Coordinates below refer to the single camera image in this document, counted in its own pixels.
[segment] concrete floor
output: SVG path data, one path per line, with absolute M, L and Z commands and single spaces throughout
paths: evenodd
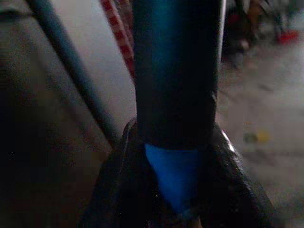
M 217 121 L 252 167 L 288 228 L 304 227 L 304 34 L 265 41 L 236 70 L 223 63 Z M 264 142 L 246 143 L 244 135 Z

